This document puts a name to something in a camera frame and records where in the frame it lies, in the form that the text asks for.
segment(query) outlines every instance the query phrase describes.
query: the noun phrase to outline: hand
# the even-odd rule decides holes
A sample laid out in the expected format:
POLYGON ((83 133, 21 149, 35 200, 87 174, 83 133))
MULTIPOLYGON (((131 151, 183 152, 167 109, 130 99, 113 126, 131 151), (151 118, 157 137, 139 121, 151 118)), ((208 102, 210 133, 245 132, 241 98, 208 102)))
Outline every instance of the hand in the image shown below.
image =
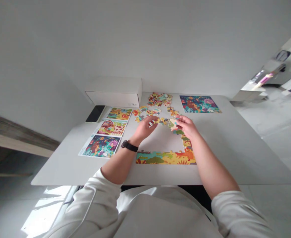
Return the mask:
POLYGON ((151 135, 154 129, 158 126, 158 124, 155 123, 157 119, 158 117, 156 116, 147 116, 144 118, 140 122, 138 128, 136 129, 134 135, 130 138, 129 142, 134 146, 139 146, 140 143, 149 135, 151 135))
POLYGON ((195 124, 193 123, 191 119, 183 115, 177 115, 176 118, 178 119, 176 121, 177 128, 182 130, 187 138, 192 140, 195 137, 200 135, 195 124))

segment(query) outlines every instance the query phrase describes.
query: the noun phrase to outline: black watch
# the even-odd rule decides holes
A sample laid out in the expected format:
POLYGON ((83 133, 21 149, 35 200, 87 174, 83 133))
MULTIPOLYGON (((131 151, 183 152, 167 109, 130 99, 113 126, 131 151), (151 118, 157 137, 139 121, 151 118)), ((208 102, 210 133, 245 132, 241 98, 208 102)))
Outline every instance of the black watch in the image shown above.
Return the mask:
POLYGON ((127 140, 124 140, 122 145, 121 145, 122 148, 127 148, 131 151, 134 151, 134 152, 138 152, 138 149, 139 147, 136 147, 134 145, 131 145, 127 140))

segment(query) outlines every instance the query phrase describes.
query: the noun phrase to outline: white sweatshirt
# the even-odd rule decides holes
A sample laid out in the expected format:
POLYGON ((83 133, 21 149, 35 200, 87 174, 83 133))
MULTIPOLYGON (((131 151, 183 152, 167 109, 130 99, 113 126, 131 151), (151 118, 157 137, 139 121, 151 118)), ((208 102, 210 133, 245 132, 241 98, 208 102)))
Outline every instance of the white sweatshirt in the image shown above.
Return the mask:
POLYGON ((99 170, 75 193, 62 220, 45 238, 275 237, 239 191, 217 195, 213 216, 178 186, 143 186, 122 193, 120 187, 99 170))

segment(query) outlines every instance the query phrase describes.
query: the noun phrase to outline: white sleeve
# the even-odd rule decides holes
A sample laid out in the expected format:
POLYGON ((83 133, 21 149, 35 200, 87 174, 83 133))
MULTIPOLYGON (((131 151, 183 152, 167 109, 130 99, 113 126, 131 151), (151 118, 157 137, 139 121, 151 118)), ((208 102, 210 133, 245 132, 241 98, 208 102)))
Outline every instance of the white sleeve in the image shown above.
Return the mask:
POLYGON ((61 221, 45 235, 45 238, 68 237, 81 223, 93 196, 95 197, 86 219, 76 231, 75 237, 92 235, 114 223, 118 219, 117 199, 121 192, 120 187, 121 185, 105 179, 99 169, 83 189, 74 194, 74 201, 66 209, 61 221))
POLYGON ((276 237, 264 216, 240 191, 227 191, 212 200, 212 211, 223 237, 276 237))

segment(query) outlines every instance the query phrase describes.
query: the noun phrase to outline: wrist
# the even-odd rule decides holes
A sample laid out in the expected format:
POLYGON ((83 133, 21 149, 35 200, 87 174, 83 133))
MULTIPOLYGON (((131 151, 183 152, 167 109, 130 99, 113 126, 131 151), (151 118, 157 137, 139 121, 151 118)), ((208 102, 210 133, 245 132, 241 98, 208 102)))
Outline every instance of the wrist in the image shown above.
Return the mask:
POLYGON ((129 142, 131 145, 134 145, 134 146, 136 146, 136 147, 139 147, 142 141, 143 141, 143 139, 138 138, 138 137, 135 136, 135 135, 133 135, 133 136, 128 140, 128 142, 129 142))
POLYGON ((198 140, 198 139, 200 139, 202 136, 201 136, 201 134, 199 134, 199 132, 198 131, 196 131, 195 133, 193 133, 193 135, 191 136, 191 137, 188 137, 191 141, 193 141, 193 140, 198 140))

